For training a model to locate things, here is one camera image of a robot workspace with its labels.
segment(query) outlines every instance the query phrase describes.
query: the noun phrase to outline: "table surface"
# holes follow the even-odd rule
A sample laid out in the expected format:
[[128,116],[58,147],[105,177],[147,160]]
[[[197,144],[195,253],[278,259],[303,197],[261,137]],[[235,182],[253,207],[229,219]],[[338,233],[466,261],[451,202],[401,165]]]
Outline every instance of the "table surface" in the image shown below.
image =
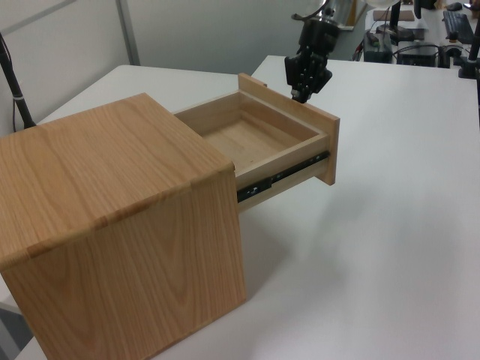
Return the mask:
[[[337,183],[314,178],[243,213],[248,301],[155,359],[480,359],[476,83],[328,68],[309,103],[341,118]],[[282,58],[254,77],[290,92]],[[139,92],[176,111],[235,88],[231,75],[123,66],[46,120]],[[18,359],[45,358],[33,340]]]

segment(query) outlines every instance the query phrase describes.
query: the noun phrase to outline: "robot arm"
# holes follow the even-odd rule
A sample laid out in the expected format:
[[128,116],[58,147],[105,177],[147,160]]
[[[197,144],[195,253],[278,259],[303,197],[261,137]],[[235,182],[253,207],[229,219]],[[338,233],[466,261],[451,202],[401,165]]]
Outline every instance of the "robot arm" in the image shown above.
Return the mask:
[[292,99],[306,103],[332,78],[326,69],[329,54],[335,48],[340,29],[326,8],[329,0],[310,16],[293,15],[294,20],[304,21],[299,40],[300,49],[295,56],[285,58],[286,82],[292,86]]

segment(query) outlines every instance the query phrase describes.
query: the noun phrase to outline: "wooden box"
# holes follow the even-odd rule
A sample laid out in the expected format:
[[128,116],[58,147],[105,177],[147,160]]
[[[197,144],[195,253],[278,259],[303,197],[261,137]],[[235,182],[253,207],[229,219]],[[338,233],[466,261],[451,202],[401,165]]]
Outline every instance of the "wooden box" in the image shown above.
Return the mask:
[[316,176],[335,183],[340,119],[238,75],[238,91],[175,116],[235,164],[239,211]]
[[176,117],[141,94],[0,139],[0,272],[46,357],[148,359],[239,306],[239,209],[333,183],[337,141],[248,76]]

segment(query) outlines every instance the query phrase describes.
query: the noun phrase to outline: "computer keyboard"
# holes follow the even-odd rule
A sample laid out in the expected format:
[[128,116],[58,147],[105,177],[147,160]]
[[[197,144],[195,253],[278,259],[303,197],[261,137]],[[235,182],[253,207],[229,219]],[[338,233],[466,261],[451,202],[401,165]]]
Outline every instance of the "computer keyboard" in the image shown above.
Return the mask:
[[462,44],[471,44],[473,42],[473,31],[464,13],[455,13],[454,11],[443,11],[443,20],[447,29],[447,35],[452,32],[458,32],[458,41]]

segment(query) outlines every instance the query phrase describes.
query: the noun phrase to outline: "open drawer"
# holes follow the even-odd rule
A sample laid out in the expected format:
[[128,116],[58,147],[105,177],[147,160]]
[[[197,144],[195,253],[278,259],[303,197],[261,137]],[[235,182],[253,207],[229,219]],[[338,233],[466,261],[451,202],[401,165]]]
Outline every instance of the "open drawer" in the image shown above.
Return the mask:
[[335,182],[340,119],[248,75],[238,91],[174,115],[232,159],[240,211],[314,176]]

